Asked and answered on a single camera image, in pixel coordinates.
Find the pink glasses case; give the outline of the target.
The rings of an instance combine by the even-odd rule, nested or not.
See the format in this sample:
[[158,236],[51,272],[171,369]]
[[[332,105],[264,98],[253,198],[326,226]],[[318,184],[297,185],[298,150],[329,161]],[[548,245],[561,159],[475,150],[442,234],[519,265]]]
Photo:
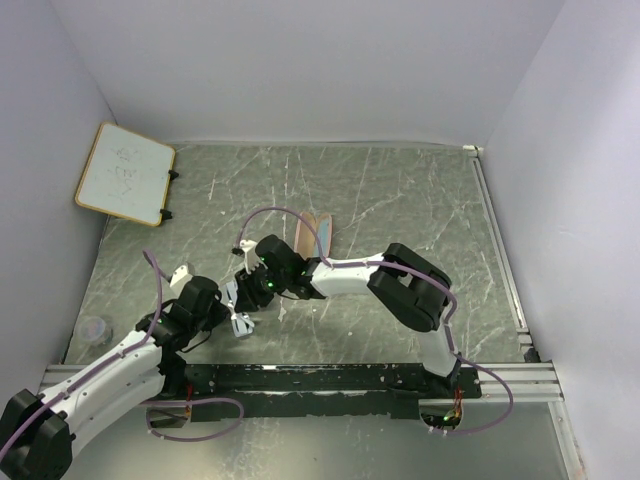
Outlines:
[[[314,216],[310,212],[302,212],[301,216],[314,228],[317,234],[317,221],[323,215],[330,215],[329,213],[322,213],[318,217]],[[296,234],[294,239],[294,251],[298,253],[303,259],[309,259],[311,257],[319,256],[319,241],[316,241],[311,230],[304,223],[303,220],[298,220],[296,227]]]

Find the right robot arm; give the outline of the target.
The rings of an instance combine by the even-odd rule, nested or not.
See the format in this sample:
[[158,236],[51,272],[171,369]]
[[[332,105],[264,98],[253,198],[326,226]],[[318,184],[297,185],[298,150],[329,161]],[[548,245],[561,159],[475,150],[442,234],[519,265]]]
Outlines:
[[258,242],[243,240],[235,252],[245,264],[223,287],[223,296],[238,319],[285,293],[296,300],[371,296],[417,333],[426,390],[443,398],[457,388],[461,361],[449,328],[457,308],[451,280],[407,246],[392,243],[384,252],[360,259],[305,259],[269,235]]

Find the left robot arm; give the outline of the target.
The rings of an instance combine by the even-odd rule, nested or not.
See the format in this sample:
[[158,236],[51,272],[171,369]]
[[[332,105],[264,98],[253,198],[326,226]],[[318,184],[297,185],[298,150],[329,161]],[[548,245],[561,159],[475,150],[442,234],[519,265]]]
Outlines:
[[112,350],[41,393],[23,389],[1,415],[1,471],[10,479],[59,479],[106,427],[139,404],[187,390],[182,356],[200,333],[228,319],[219,286],[202,276],[174,282]]

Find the white sunglasses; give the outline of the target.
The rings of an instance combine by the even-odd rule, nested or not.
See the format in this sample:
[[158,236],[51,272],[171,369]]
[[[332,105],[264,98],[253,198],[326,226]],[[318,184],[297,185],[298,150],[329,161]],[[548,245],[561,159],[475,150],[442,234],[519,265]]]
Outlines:
[[233,334],[236,338],[244,338],[254,332],[255,323],[246,313],[238,313],[235,310],[238,300],[238,286],[235,281],[230,281],[222,288],[223,303],[231,312],[231,326]]

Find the light blue cleaning cloth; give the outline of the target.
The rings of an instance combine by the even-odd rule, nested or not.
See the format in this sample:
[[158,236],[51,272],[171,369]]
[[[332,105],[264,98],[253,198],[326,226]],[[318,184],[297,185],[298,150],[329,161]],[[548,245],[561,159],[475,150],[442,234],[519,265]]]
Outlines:
[[317,234],[320,239],[319,247],[325,256],[328,256],[331,248],[333,220],[330,215],[323,215],[317,221]]

